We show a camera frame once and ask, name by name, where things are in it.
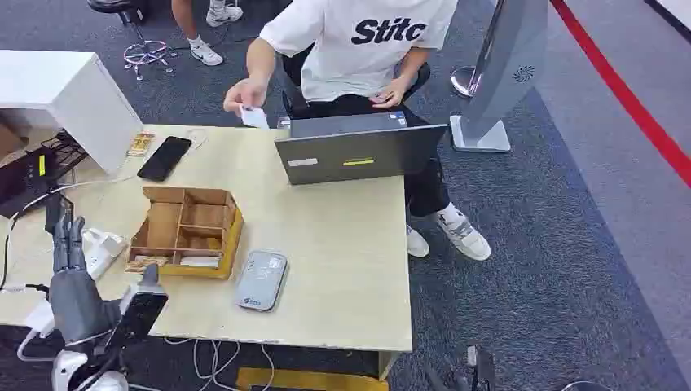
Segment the person's right hand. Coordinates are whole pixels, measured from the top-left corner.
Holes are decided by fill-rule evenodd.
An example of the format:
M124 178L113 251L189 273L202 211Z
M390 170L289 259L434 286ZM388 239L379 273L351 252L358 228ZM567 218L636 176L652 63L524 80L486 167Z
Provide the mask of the person's right hand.
M222 108L241 116L242 108L261 108L266 100L268 82L245 78L234 84L225 94Z

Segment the person's left hand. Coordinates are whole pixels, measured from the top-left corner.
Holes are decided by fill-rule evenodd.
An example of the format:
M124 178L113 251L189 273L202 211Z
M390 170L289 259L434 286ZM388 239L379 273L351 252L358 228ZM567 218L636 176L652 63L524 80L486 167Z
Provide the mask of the person's left hand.
M369 100L374 108L386 109L398 106L403 101L403 96L407 92L409 84L409 79L397 77L383 91L374 94Z

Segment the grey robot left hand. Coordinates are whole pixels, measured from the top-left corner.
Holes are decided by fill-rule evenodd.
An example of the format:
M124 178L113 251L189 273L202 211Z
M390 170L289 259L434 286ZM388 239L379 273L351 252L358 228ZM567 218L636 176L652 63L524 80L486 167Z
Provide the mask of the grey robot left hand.
M147 266L143 277L120 299L104 300L88 273L83 252L83 217L64 213L53 234L53 276L48 301L68 348L92 345L97 354L138 344L149 335L168 294L158 282L158 266Z

